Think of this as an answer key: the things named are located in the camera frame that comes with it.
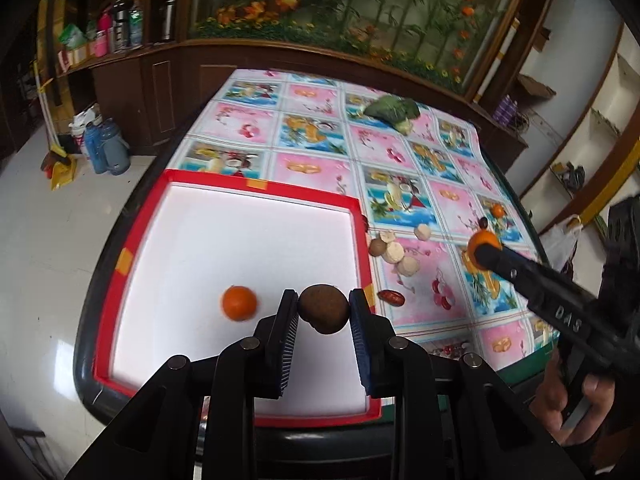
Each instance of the glass display case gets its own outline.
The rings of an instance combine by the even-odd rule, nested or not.
[[[455,92],[511,0],[193,0],[192,38],[311,45],[377,60]]]

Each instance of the brown ball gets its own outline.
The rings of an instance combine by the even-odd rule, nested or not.
[[[349,320],[349,302],[332,285],[308,286],[298,299],[298,315],[316,332],[335,334]]]
[[[386,251],[386,242],[380,238],[373,238],[369,244],[369,254],[371,256],[382,256]]]

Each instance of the water bottle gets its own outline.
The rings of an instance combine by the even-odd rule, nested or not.
[[[100,132],[100,150],[107,161],[107,169],[112,175],[120,175],[127,171],[131,165],[127,149],[129,145],[120,135],[118,125],[113,119],[107,119],[102,124]]]
[[[89,154],[89,160],[97,174],[107,171],[107,159],[101,149],[100,128],[92,122],[87,123],[84,130],[84,145]]]
[[[129,13],[129,30],[131,31],[131,46],[142,45],[142,11],[134,7]]]

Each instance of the person's arm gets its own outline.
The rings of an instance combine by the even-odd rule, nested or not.
[[[613,405],[615,383],[606,377],[587,375],[582,392],[591,402],[589,411],[573,430],[562,430],[562,410],[567,404],[567,392],[560,375],[558,350],[546,364],[545,377],[529,405],[531,413],[542,423],[551,436],[566,447],[575,464],[587,474],[591,455],[597,441],[597,432]]]

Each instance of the orange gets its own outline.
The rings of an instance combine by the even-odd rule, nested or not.
[[[504,216],[504,208],[502,204],[494,204],[491,206],[491,214],[494,218],[502,218]]]
[[[220,300],[222,311],[233,321],[244,321],[254,316],[258,299],[254,292],[241,285],[230,286]]]
[[[466,244],[466,255],[471,260],[471,263],[474,264],[479,270],[488,270],[485,269],[482,265],[478,264],[476,260],[476,249],[482,244],[489,244],[497,249],[501,249],[502,246],[498,241],[498,237],[494,235],[491,231],[486,229],[480,229],[476,231],[471,238],[469,238],[469,242]]]

